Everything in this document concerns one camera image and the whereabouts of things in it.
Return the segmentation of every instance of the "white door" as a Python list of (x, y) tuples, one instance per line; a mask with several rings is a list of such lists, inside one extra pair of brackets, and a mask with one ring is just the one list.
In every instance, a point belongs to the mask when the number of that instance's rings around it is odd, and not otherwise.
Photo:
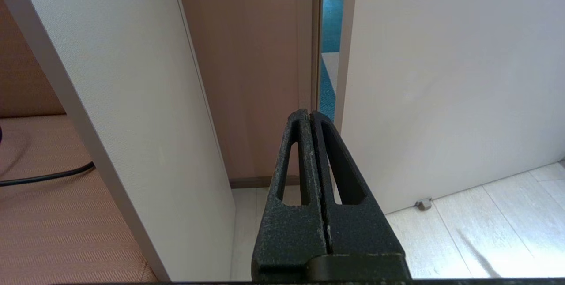
[(565, 156), (565, 0), (345, 5), (337, 120), (386, 213)]
[(178, 0), (5, 0), (162, 281), (230, 278), (234, 201)]

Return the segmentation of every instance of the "wooden partition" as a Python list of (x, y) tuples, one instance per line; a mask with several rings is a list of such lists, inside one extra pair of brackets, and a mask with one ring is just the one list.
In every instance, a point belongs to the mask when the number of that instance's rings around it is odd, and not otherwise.
[(0, 118), (51, 114), (65, 114), (65, 110), (0, 0)]
[(268, 184), (287, 116), (313, 107), (312, 1), (182, 0), (232, 186)]

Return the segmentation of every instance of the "doorway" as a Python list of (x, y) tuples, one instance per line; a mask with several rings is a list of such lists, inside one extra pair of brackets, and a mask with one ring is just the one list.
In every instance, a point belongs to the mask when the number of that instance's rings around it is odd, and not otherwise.
[(319, 111), (334, 120), (343, 0), (323, 0), (321, 17)]

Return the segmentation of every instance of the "beige wall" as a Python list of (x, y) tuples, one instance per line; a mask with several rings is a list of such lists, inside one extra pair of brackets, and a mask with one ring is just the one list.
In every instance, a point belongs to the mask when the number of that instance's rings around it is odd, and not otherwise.
[(341, 135), (383, 211), (565, 156), (565, 0), (344, 8)]
[(0, 118), (64, 113), (20, 28), (0, 0)]
[[(311, 72), (311, 0), (182, 3), (228, 177), (271, 176), (299, 72)], [(288, 174), (298, 175), (296, 156)]]
[(178, 0), (6, 5), (159, 279), (229, 279), (234, 201)]

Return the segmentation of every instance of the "beige fabric seat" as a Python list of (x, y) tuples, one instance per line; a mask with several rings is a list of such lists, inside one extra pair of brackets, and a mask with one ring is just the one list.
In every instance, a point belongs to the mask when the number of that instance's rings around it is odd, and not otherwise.
[[(0, 180), (91, 161), (65, 115), (0, 119)], [(157, 281), (97, 170), (0, 187), (0, 283)]]

